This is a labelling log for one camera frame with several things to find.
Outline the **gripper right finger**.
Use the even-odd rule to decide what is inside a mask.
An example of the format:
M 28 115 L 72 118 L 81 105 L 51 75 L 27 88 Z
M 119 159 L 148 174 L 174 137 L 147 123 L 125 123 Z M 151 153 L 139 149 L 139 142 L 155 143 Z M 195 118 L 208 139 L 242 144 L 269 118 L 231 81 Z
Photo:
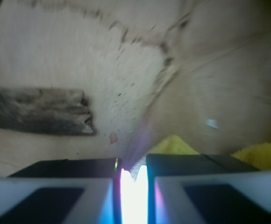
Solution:
M 148 223 L 271 224 L 271 171 L 227 155 L 146 157 Z

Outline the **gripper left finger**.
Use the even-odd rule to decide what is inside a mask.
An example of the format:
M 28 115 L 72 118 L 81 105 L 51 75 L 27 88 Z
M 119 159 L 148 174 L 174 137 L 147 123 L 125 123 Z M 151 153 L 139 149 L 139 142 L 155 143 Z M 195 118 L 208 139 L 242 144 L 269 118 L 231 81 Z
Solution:
M 0 178 L 2 224 L 120 224 L 121 159 L 39 161 Z

